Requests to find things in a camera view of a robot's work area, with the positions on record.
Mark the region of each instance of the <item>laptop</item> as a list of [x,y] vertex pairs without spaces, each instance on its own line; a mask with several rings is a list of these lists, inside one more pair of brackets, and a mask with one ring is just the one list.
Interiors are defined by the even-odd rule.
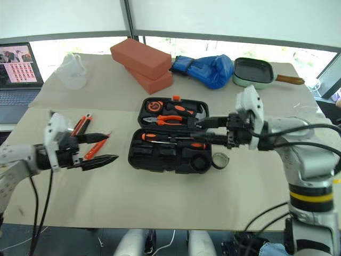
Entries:
[[16,124],[43,83],[29,43],[0,44],[0,123]]

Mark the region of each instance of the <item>red brick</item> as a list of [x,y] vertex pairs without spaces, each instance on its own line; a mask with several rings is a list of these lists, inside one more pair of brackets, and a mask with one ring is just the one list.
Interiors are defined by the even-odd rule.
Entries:
[[156,80],[172,66],[171,55],[128,38],[110,48],[112,58],[143,76]]
[[132,74],[133,77],[138,81],[139,84],[149,93],[153,94],[155,92],[158,92],[164,88],[170,87],[173,83],[173,77],[172,73],[169,71],[166,71],[161,77],[159,77],[157,80],[151,80],[140,73],[129,69],[126,67],[126,69],[129,71],[130,74]]

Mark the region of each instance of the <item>floor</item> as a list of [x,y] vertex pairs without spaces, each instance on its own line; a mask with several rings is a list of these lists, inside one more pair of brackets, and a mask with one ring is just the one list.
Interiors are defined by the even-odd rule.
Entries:
[[[21,243],[31,237],[31,226],[3,224],[0,250]],[[39,240],[35,256],[112,256],[127,229],[95,229],[48,227]],[[172,230],[157,230],[157,247],[170,242]],[[209,231],[217,255],[222,255],[221,242],[229,241],[228,231]],[[282,232],[267,232],[264,237],[273,243],[283,243]],[[162,256],[186,256],[186,230],[177,230],[172,246],[160,251]],[[27,256],[30,241],[4,251],[5,256]]]

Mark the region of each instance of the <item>frying pan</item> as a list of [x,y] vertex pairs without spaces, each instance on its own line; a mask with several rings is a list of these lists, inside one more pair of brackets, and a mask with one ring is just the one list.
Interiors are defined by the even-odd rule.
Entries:
[[278,75],[273,72],[270,63],[250,58],[237,58],[234,61],[232,79],[237,85],[243,87],[253,85],[256,89],[265,89],[274,80],[290,84],[304,84],[304,79],[300,77]]

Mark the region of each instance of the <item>orange pliers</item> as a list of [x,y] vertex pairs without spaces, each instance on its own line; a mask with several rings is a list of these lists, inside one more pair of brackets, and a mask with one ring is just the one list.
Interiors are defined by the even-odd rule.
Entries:
[[158,116],[158,117],[146,117],[143,120],[149,123],[155,122],[157,125],[183,125],[183,123],[168,123],[165,121],[176,120],[176,121],[182,122],[185,119],[182,116]]

